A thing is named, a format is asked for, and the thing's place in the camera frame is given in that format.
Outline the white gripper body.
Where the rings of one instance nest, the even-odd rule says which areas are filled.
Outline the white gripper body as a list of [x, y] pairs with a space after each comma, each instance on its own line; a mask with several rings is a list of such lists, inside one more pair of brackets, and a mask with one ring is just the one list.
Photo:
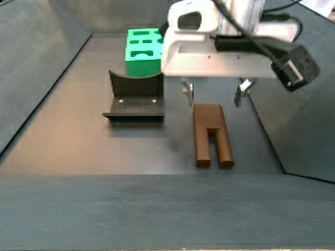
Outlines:
[[177, 32], [164, 37], [161, 71], [169, 76], [272, 77], [271, 60], [248, 52], [217, 52], [208, 33]]

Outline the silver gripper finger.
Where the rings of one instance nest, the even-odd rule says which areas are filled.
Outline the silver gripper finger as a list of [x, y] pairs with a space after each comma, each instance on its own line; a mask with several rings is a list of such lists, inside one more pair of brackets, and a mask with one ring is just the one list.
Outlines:
[[181, 92], [185, 94], [188, 98], [188, 106], [192, 106], [193, 105], [193, 84], [191, 83], [187, 77], [181, 79], [181, 84], [183, 84]]
[[249, 92], [249, 89], [255, 83], [256, 83], [255, 78], [243, 78], [240, 80], [240, 84], [237, 85], [236, 91], [235, 91], [235, 105], [237, 107], [240, 106], [241, 99], [247, 95], [247, 93]]

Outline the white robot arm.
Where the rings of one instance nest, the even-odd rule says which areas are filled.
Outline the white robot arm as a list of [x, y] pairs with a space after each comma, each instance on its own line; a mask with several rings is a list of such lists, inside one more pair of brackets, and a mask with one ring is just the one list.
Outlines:
[[265, 0], [180, 0], [167, 12], [161, 71], [181, 78], [193, 95], [193, 76], [237, 77], [243, 95], [252, 82], [275, 77], [273, 67], [302, 31], [285, 15], [269, 16]]

